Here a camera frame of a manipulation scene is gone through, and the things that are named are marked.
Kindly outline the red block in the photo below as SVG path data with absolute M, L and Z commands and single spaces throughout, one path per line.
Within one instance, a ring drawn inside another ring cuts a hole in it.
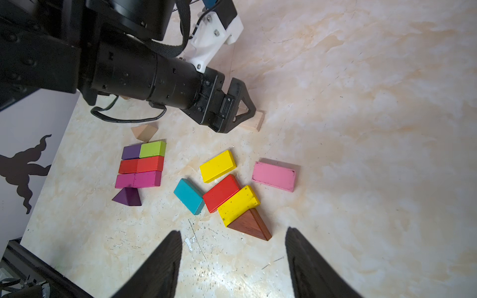
M 232 174 L 226 176 L 203 196 L 208 211 L 217 211 L 218 207 L 239 191 L 240 185 L 236 177 Z
M 133 174 L 137 172 L 139 159 L 121 160 L 118 173 L 120 175 Z
M 163 165 L 164 157 L 161 155 L 139 158 L 137 162 L 137 172 L 163 171 Z

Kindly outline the yellow block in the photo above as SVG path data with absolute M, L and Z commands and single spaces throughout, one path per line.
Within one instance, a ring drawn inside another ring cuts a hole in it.
M 207 161 L 200 166 L 200 172 L 204 183 L 210 183 L 221 176 L 236 169 L 237 165 L 230 150 Z
M 219 215 L 226 227 L 249 209 L 261 205 L 251 186 L 245 186 L 218 207 Z

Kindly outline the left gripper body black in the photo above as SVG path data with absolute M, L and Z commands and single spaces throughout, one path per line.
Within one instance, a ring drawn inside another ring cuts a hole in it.
M 99 95 L 113 94 L 146 101 L 162 112 L 167 107 L 178 108 L 217 133 L 233 129 L 233 89 L 223 92 L 223 73 L 212 68 L 197 72 L 192 64 L 167 58 L 115 31 L 83 38 L 81 46 L 79 90 L 94 117 L 121 122 L 105 115 L 113 104 L 105 109 L 94 105 Z

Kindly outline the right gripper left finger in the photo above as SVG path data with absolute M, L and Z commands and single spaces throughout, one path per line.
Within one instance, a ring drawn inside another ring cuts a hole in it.
M 181 233 L 171 231 L 115 298 L 173 298 L 182 256 Z

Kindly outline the teal rectangular block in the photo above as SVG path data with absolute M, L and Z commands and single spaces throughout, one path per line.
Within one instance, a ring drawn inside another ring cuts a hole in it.
M 202 192 L 189 180 L 182 178 L 173 193 L 193 215 L 201 213 L 205 205 Z

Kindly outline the magenta block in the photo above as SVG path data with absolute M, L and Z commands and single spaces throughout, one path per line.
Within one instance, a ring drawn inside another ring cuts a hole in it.
M 135 173 L 119 174 L 116 177 L 115 188 L 122 189 L 125 187 L 133 187 L 135 180 Z
M 134 176 L 133 187 L 137 189 L 159 187 L 161 185 L 161 174 L 161 171 L 136 173 Z

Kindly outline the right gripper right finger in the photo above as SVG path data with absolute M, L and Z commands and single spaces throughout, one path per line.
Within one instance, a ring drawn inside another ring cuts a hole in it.
M 296 228 L 287 229 L 285 247 L 294 296 L 359 298 L 356 292 Z

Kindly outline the natural wood triangle block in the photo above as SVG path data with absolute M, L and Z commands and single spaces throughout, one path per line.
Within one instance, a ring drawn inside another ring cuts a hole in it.
M 134 137 L 142 142 L 149 142 L 158 131 L 155 124 L 144 124 L 131 128 Z

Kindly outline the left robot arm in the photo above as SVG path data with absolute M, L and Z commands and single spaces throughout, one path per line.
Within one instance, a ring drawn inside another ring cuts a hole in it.
M 209 62 L 237 41 L 232 1 L 2 1 L 1 109 L 39 89 L 146 101 L 226 134 L 256 112 L 245 83 Z

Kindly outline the lime green block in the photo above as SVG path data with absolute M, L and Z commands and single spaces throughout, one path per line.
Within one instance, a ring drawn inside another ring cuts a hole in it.
M 159 140 L 155 142 L 144 143 L 140 147 L 140 158 L 149 158 L 154 156 L 165 156 L 166 142 Z

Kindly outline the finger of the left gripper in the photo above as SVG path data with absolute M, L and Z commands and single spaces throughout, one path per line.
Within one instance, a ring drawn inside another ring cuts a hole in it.
M 256 110 L 245 83 L 232 78 L 221 107 L 221 115 L 224 118 L 221 132 L 227 134 L 241 123 L 253 118 Z

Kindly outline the purple triangle block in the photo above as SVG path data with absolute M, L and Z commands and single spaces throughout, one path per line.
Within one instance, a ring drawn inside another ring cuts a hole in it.
M 139 190 L 133 187 L 124 187 L 113 197 L 112 201 L 129 207 L 142 205 Z

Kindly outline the purple rectangular block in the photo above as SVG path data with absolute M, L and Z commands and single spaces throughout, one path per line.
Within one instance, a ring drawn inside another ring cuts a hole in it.
M 141 144 L 129 145 L 123 148 L 122 160 L 132 160 L 140 158 Z

